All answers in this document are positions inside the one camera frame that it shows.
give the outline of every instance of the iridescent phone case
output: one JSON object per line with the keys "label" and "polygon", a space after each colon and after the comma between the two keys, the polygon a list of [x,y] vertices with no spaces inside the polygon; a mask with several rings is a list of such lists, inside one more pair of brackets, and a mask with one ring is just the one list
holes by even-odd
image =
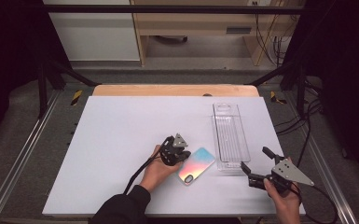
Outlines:
{"label": "iridescent phone case", "polygon": [[213,163],[214,155],[201,147],[183,163],[178,171],[179,178],[185,185],[190,185]]}

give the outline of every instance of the black curtain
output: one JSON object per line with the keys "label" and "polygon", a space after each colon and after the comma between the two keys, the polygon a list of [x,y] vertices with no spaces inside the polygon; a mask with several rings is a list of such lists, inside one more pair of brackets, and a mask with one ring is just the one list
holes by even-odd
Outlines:
{"label": "black curtain", "polygon": [[[315,23],[310,16],[300,22],[287,60]],[[336,1],[305,53],[306,75],[323,81],[321,99],[327,116],[348,157],[359,162],[359,1]]]}
{"label": "black curtain", "polygon": [[71,67],[48,13],[25,13],[21,10],[24,4],[42,5],[43,1],[0,0],[0,122],[10,92],[36,80],[43,60],[51,57]]}

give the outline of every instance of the wrist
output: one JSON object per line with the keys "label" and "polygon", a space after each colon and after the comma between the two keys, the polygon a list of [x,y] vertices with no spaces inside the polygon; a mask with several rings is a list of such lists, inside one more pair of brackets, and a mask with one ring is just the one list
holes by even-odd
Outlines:
{"label": "wrist", "polygon": [[151,193],[156,187],[156,183],[154,183],[154,181],[150,181],[147,179],[142,179],[139,185],[149,191],[149,193]]}
{"label": "wrist", "polygon": [[298,213],[277,214],[279,223],[282,224],[300,224],[300,215]]}

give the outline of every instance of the white table surface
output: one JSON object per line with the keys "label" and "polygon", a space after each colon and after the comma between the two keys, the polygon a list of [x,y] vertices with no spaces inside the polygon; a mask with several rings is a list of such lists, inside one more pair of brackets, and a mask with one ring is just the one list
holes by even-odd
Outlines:
{"label": "white table surface", "polygon": [[[122,193],[155,145],[180,133],[186,150],[205,147],[215,155],[213,104],[237,104],[251,161],[260,175],[274,161],[261,150],[283,155],[262,97],[91,96],[54,186],[44,215],[92,217],[101,205]],[[141,173],[134,184],[139,184]],[[190,186],[172,174],[153,193],[146,209],[151,217],[221,217],[274,214],[267,192],[248,187],[243,172],[225,173],[216,162]],[[303,207],[300,213],[305,214]]]}

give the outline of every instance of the human hand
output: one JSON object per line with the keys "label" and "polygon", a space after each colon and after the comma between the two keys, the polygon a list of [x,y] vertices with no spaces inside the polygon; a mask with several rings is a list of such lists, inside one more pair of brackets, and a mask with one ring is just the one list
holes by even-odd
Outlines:
{"label": "human hand", "polygon": [[[159,145],[156,145],[152,156],[159,150]],[[140,186],[144,187],[150,193],[160,185],[170,174],[176,172],[182,165],[182,161],[176,163],[174,166],[166,165],[160,157],[155,158],[146,167],[144,177],[142,178]]]}
{"label": "human hand", "polygon": [[[280,195],[275,186],[270,183],[267,178],[264,179],[264,187],[275,203],[278,220],[283,224],[300,223],[298,196],[290,190],[285,192],[283,195]],[[298,192],[297,183],[293,182],[291,188],[292,190]]]}

